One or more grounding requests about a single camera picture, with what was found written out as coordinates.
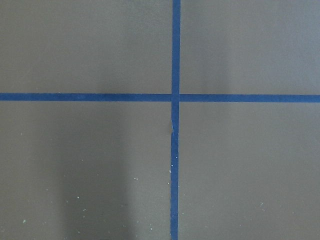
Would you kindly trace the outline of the brown paper table cover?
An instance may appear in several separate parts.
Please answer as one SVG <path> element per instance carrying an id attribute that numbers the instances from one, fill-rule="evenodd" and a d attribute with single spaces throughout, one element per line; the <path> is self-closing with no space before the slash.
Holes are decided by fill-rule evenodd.
<path id="1" fill-rule="evenodd" d="M 172 15 L 1 1 L 1 239 L 173 239 Z M 179 239 L 319 239 L 319 1 L 183 0 L 180 21 Z"/>

